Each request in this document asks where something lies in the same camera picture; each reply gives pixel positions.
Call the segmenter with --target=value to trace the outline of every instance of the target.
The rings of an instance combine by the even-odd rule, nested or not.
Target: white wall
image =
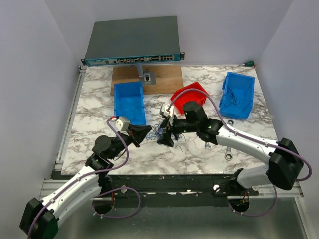
[[[25,239],[26,203],[58,152],[75,90],[75,59],[43,0],[0,7],[0,238]]]
[[[292,0],[45,0],[76,60],[95,21],[177,15],[183,64],[239,64],[261,56]]]
[[[257,74],[278,137],[291,139],[313,166],[302,190],[319,237],[318,9],[318,0],[294,0],[258,62]]]

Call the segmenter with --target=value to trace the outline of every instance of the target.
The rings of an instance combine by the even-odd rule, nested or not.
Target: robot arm
[[[119,135],[128,146],[133,143],[139,147],[150,126],[134,126],[125,117],[114,118]],[[107,173],[111,170],[114,159],[125,147],[118,137],[100,136],[92,149],[93,154],[87,159],[85,166],[58,190],[41,201],[31,199],[24,210],[20,228],[32,239],[52,239],[60,225],[85,202],[97,196],[101,187],[108,185]],[[39,215],[29,233],[31,224]]]
[[[220,120],[209,119],[201,105],[195,101],[187,102],[184,106],[185,119],[178,119],[173,114],[173,107],[168,111],[169,105],[164,105],[161,115],[164,121],[161,124],[163,134],[157,143],[173,147],[172,135],[178,139],[180,133],[195,132],[206,143],[224,145],[235,148],[262,161],[265,165],[252,169],[239,169],[222,191],[233,193],[255,185],[274,184],[275,186],[290,190],[296,181],[304,163],[282,150],[268,147],[276,145],[298,154],[294,144],[283,138],[280,142],[264,139],[241,132],[230,125],[227,129]]]

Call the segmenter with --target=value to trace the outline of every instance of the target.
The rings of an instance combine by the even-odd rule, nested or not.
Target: white marble surface
[[[72,175],[85,164],[92,154],[92,147],[101,135],[114,136],[106,125],[106,120],[113,115],[113,96],[110,96],[112,79],[111,67],[89,67],[83,83],[80,100],[77,106],[70,140],[64,158],[62,174]],[[235,120],[234,127],[259,137],[277,139],[268,112],[266,102],[254,68],[247,67],[182,67],[184,86],[195,81],[206,89],[218,104],[222,96],[222,84],[227,72],[237,72],[255,77],[254,107],[247,120]],[[146,122],[149,125],[160,123],[159,114],[163,103],[170,103],[172,94],[144,95]],[[204,109],[211,118],[218,118],[210,101]],[[186,133],[186,142],[178,143],[177,148],[157,145],[155,141],[144,140],[140,148],[129,146],[129,162],[120,169],[111,171],[114,174],[211,174],[233,173],[241,167],[262,165],[257,159],[240,151],[232,150],[233,159],[225,160],[225,146],[212,145],[211,150],[204,149],[204,142],[195,133]],[[123,156],[114,162],[119,165]]]

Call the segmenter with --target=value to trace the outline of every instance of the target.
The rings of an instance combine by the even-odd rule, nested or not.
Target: blue bin
[[[133,125],[146,125],[140,81],[114,84],[114,115],[125,116]]]
[[[224,116],[246,120],[254,104],[255,77],[228,72],[224,94],[220,100],[220,113]]]

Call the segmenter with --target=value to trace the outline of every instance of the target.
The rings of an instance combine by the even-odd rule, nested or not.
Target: wooden board
[[[184,87],[181,66],[143,66],[156,74],[156,84],[143,86],[143,93],[151,94],[173,94]],[[114,84],[139,81],[138,71],[135,66],[114,67],[111,83],[111,96],[114,94]]]

